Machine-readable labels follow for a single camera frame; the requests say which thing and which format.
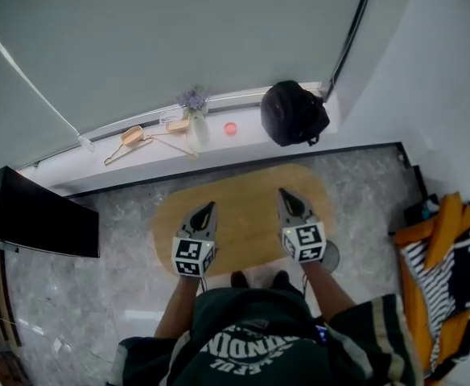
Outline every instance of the floor tile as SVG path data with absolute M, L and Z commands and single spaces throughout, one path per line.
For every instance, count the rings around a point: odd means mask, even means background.
M 324 183 L 340 251 L 334 278 L 357 302 L 400 294 L 398 259 L 388 231 L 419 192 L 394 146 L 290 158 Z M 99 259 L 62 257 L 21 249 L 6 254 L 6 275 L 21 340 L 20 357 L 35 384 L 99 385 L 108 378 L 119 340 L 154 334 L 177 277 L 155 254 L 150 221 L 171 193 L 248 173 L 276 162 L 192 174 L 124 187 L 74 200 L 100 215 Z M 303 272 L 288 258 L 245 271 L 254 287 L 268 286 L 280 269 L 303 289 Z M 209 289 L 229 275 L 208 278 Z M 311 287 L 307 304 L 320 313 Z M 62 346 L 55 351 L 58 339 Z

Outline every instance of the dried flower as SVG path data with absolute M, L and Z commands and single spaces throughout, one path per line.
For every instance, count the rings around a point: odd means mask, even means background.
M 209 94 L 204 88 L 197 85 L 177 96 L 176 103 L 178 103 L 182 109 L 188 109 L 188 111 L 191 112 L 203 109 L 208 98 Z

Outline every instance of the blind cord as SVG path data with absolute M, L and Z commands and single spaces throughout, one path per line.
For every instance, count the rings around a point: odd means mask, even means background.
M 0 52 L 4 56 L 4 58 L 10 63 L 11 67 L 24 79 L 24 81 L 27 83 L 31 89 L 43 100 L 43 102 L 51 109 L 56 116 L 58 116 L 61 120 L 63 120 L 68 127 L 72 129 L 72 131 L 76 134 L 80 144 L 88 151 L 93 152 L 95 149 L 95 146 L 92 144 L 90 140 L 87 138 L 81 136 L 80 132 L 71 125 L 68 120 L 61 115 L 61 113 L 56 110 L 55 106 L 51 104 L 51 102 L 45 98 L 45 96 L 36 88 L 36 86 L 29 80 L 29 78 L 24 74 L 24 72 L 21 70 L 21 68 L 15 63 L 15 60 L 13 60 L 13 57 L 11 57 L 10 53 L 6 50 L 6 48 L 2 45 L 0 42 Z

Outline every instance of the wooden balance board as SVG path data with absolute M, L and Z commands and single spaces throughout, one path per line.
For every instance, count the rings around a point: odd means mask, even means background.
M 171 264 L 172 237 L 189 211 L 210 201 L 218 205 L 218 252 L 207 276 L 248 269 L 285 257 L 278 238 L 280 187 L 309 199 L 330 237 L 335 224 L 321 179 L 305 166 L 284 164 L 169 195 L 152 220 L 155 250 L 163 267 L 175 274 Z

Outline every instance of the electrical cable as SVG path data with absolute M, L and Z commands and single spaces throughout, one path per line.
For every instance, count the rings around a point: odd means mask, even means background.
M 308 285 L 308 277 L 306 274 L 303 275 L 303 298 L 307 295 L 307 285 Z
M 206 285 L 206 280 L 204 280 L 202 277 L 200 277 L 200 284 L 201 284 L 201 290 L 203 290 L 203 293 L 206 292 L 208 290 L 207 285 Z
M 16 325 L 17 326 L 17 323 L 10 322 L 9 320 L 6 320 L 5 318 L 0 318 L 0 320 L 2 320 L 3 322 L 9 323 L 10 325 Z
M 13 57 L 11 57 L 10 53 L 6 50 L 6 48 L 2 45 L 0 41 L 0 52 L 2 56 L 8 61 L 10 66 L 24 79 L 24 81 L 27 83 L 27 85 L 42 99 L 42 101 L 51 109 L 56 116 L 58 116 L 62 121 L 65 122 L 65 124 L 72 129 L 72 131 L 76 134 L 78 141 L 80 144 L 89 152 L 93 152 L 95 149 L 95 146 L 92 144 L 90 140 L 87 138 L 81 136 L 80 132 L 76 127 L 71 125 L 68 120 L 61 115 L 61 113 L 56 110 L 55 106 L 51 104 L 51 102 L 45 98 L 45 96 L 36 88 L 36 86 L 29 80 L 29 78 L 24 74 L 24 72 L 21 70 L 21 68 L 15 63 L 15 60 Z

